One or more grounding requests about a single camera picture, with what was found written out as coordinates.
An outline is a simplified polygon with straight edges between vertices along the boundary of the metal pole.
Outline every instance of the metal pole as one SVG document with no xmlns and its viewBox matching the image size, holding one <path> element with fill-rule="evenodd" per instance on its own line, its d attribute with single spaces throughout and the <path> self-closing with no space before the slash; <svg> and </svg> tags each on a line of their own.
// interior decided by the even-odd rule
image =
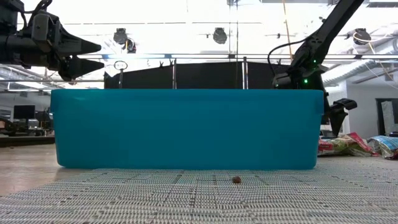
<svg viewBox="0 0 398 224">
<path fill-rule="evenodd" d="M 84 83 L 84 82 L 104 82 L 104 80 L 0 80 L 0 82 L 36 82 L 36 83 Z"/>
<path fill-rule="evenodd" d="M 243 89 L 247 90 L 249 89 L 249 83 L 248 83 L 248 58 L 247 57 L 243 57 Z"/>
<path fill-rule="evenodd" d="M 119 88 L 122 88 L 122 87 L 123 87 L 123 70 L 124 70 L 124 69 L 120 69 Z"/>
<path fill-rule="evenodd" d="M 177 59 L 174 59 L 173 65 L 173 89 L 177 89 Z"/>
</svg>

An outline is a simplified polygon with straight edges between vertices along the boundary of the spotlight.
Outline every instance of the spotlight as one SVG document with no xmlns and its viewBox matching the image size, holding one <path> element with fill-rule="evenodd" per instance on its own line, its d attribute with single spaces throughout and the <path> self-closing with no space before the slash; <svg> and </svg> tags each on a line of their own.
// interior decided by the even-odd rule
<svg viewBox="0 0 398 224">
<path fill-rule="evenodd" d="M 214 31 L 214 34 L 213 34 L 213 40 L 217 44 L 225 44 L 226 39 L 227 39 L 227 36 L 224 31 L 224 28 L 216 28 L 216 30 Z"/>
<path fill-rule="evenodd" d="M 353 35 L 354 43 L 358 45 L 365 45 L 369 43 L 370 40 L 372 40 L 372 37 L 368 32 L 366 32 L 365 28 L 358 28 L 355 29 L 355 33 Z"/>
<path fill-rule="evenodd" d="M 113 35 L 113 40 L 117 44 L 122 45 L 123 50 L 127 49 L 129 54 L 135 54 L 137 52 L 136 43 L 127 36 L 125 28 L 117 28 Z"/>
<path fill-rule="evenodd" d="M 126 44 L 126 40 L 127 40 L 126 29 L 125 28 L 117 28 L 116 33 L 114 33 L 114 35 L 113 35 L 113 40 L 120 45 Z"/>
</svg>

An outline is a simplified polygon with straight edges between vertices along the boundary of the cable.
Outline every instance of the cable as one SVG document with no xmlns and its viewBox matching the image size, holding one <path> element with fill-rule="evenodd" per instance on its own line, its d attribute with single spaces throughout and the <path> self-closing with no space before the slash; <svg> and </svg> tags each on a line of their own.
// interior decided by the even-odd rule
<svg viewBox="0 0 398 224">
<path fill-rule="evenodd" d="M 269 66 L 269 68 L 271 69 L 271 72 L 272 72 L 272 74 L 273 74 L 274 77 L 276 76 L 276 74 L 275 74 L 275 70 L 274 70 L 274 68 L 272 67 L 272 64 L 271 64 L 271 60 L 270 60 L 271 54 L 272 54 L 274 51 L 276 51 L 277 49 L 279 49 L 279 48 L 286 47 L 286 46 L 290 46 L 290 45 L 293 45 L 293 44 L 302 43 L 302 42 L 306 41 L 307 38 L 308 38 L 308 37 L 306 37 L 305 39 L 300 40 L 300 41 L 296 41 L 296 42 L 291 42 L 291 43 L 279 45 L 278 47 L 272 49 L 272 50 L 268 53 L 268 57 L 267 57 L 268 66 Z"/>
<path fill-rule="evenodd" d="M 353 46 L 353 50 L 356 52 L 356 54 L 359 54 L 358 53 L 358 51 L 355 49 L 355 46 Z M 368 68 L 368 70 L 376 77 L 376 78 L 379 78 L 380 76 L 378 76 L 373 70 L 371 70 L 371 68 L 369 68 L 369 66 L 368 65 L 366 65 L 366 63 L 365 63 L 365 66 L 366 66 L 366 68 Z M 390 83 L 388 83 L 387 81 L 384 81 L 387 85 L 389 85 L 389 86 L 391 86 L 391 87 L 393 87 L 394 89 L 397 89 L 398 90 L 398 88 L 396 87 L 396 86 L 394 86 L 394 85 L 391 85 Z"/>
<path fill-rule="evenodd" d="M 24 12 L 19 12 L 21 14 L 22 19 L 24 20 L 24 27 L 22 29 L 26 29 L 27 27 L 27 22 L 26 22 L 26 16 Z"/>
<path fill-rule="evenodd" d="M 26 29 L 26 27 L 32 23 L 33 17 L 35 17 L 36 14 L 41 9 L 45 9 L 51 3 L 52 3 L 52 0 L 41 0 L 41 2 L 38 3 L 38 5 L 36 6 L 35 10 L 33 10 L 33 11 L 19 11 L 19 13 L 21 14 L 22 19 L 24 20 L 24 27 L 22 28 L 22 30 Z M 26 20 L 25 14 L 32 14 L 32 16 L 29 19 L 29 23 Z"/>
<path fill-rule="evenodd" d="M 282 0 L 282 3 L 283 3 L 283 5 L 284 5 L 284 14 L 285 14 L 285 24 L 286 24 L 287 42 L 290 43 L 289 25 L 287 24 L 286 0 Z M 292 53 L 292 47 L 291 47 L 291 45 L 289 46 L 289 53 L 290 53 L 290 62 L 292 63 L 292 61 L 293 61 L 293 53 Z"/>
<path fill-rule="evenodd" d="M 38 3 L 38 5 L 36 6 L 36 8 L 33 11 L 27 11 L 24 12 L 26 14 L 32 14 L 29 22 L 28 22 L 28 26 L 32 24 L 33 18 L 36 16 L 36 14 L 41 10 L 41 9 L 45 9 L 47 7 L 49 7 L 52 3 L 52 0 L 41 0 L 41 2 Z"/>
<path fill-rule="evenodd" d="M 373 54 L 376 54 L 376 51 L 373 49 L 373 46 L 372 46 L 371 43 L 369 43 L 369 46 L 370 46 L 370 48 L 371 48 Z M 394 77 L 391 76 L 391 74 L 387 71 L 386 68 L 384 68 L 384 65 L 383 65 L 381 62 L 379 62 L 379 63 L 380 63 L 380 65 L 381 65 L 381 67 L 383 68 L 384 72 L 391 78 L 391 80 L 394 80 Z"/>
</svg>

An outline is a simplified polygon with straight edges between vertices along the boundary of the computer monitor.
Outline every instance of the computer monitor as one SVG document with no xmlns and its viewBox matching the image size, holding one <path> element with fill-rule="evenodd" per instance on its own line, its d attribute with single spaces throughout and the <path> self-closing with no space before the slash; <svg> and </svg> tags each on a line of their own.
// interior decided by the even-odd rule
<svg viewBox="0 0 398 224">
<path fill-rule="evenodd" d="M 14 119 L 35 119 L 35 105 L 15 105 Z"/>
</svg>

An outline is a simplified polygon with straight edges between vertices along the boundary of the concrete floor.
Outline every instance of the concrete floor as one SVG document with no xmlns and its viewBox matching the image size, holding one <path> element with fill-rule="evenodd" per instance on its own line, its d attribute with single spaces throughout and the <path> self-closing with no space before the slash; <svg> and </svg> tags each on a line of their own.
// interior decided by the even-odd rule
<svg viewBox="0 0 398 224">
<path fill-rule="evenodd" d="M 0 148 L 0 196 L 65 179 L 86 170 L 57 164 L 55 145 Z"/>
</svg>

